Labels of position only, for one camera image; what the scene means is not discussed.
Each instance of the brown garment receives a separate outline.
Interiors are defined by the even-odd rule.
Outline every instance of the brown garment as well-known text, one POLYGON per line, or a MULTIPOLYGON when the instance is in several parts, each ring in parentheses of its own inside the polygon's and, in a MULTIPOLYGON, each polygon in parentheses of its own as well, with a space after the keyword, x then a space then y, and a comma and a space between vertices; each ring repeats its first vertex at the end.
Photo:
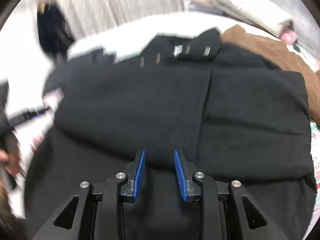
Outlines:
POLYGON ((11 213, 11 208, 8 204, 8 198, 4 192, 4 189, 0 189, 0 191, 0 235, 4 240, 27 239, 24 221, 17 219, 11 213))
POLYGON ((299 55, 288 50, 284 41, 246 33, 239 25, 226 30, 221 35, 221 41, 230 42, 259 54, 282 70, 300 72, 307 88, 310 117, 320 124, 320 80, 299 55))

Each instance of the white fabric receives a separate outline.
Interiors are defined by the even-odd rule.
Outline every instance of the white fabric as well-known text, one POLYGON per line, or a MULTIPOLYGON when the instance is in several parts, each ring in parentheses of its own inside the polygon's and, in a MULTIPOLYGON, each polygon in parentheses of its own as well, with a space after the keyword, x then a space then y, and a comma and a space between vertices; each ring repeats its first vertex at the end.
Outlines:
MULTIPOLYGON (((69 48, 68 58, 78 57, 96 48, 104 48, 108 53, 116 52, 119 61, 138 55, 157 34, 194 38, 214 27, 223 33, 236 24, 248 33, 279 40, 263 30, 236 20, 205 13, 181 12, 145 17, 86 37, 69 48)), ((288 49, 297 53, 292 47, 288 49)))
POLYGON ((269 0, 212 0, 213 5, 226 8, 240 18, 262 26, 271 34, 280 37, 282 30, 292 24, 292 16, 269 0))

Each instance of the black coat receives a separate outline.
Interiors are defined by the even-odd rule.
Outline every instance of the black coat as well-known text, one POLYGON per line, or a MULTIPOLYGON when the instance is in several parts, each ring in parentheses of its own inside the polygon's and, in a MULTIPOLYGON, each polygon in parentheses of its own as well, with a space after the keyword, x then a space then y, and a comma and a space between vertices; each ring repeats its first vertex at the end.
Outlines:
POLYGON ((183 203, 173 170, 181 147, 198 170, 241 181, 289 239, 302 239, 316 184, 300 73, 220 43, 214 29, 193 40, 157 36, 114 65, 88 57, 64 85, 28 172, 30 236, 81 181, 105 181, 143 148, 145 184, 125 206, 127 238, 194 239, 196 206, 183 203))

